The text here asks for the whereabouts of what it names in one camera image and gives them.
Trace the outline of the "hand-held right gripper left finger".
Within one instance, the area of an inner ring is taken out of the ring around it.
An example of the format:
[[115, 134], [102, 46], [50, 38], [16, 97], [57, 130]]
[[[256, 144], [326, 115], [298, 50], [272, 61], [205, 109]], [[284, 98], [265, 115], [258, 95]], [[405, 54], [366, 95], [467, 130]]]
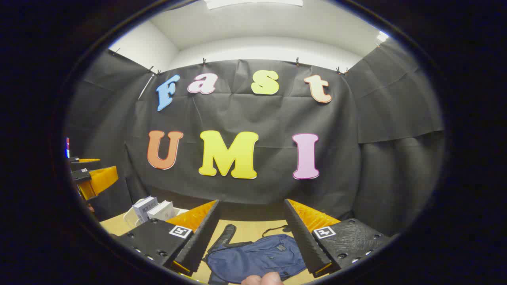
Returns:
[[169, 220], [151, 218], [115, 239], [151, 263], [191, 276], [217, 227], [220, 208], [220, 201], [213, 200]]

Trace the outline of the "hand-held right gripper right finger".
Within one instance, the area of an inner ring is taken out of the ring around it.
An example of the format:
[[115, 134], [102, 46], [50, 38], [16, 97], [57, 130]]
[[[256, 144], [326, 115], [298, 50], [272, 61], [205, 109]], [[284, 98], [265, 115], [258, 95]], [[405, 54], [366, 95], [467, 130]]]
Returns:
[[292, 199], [284, 201], [284, 217], [314, 277], [350, 267], [393, 239], [358, 219], [338, 220]]

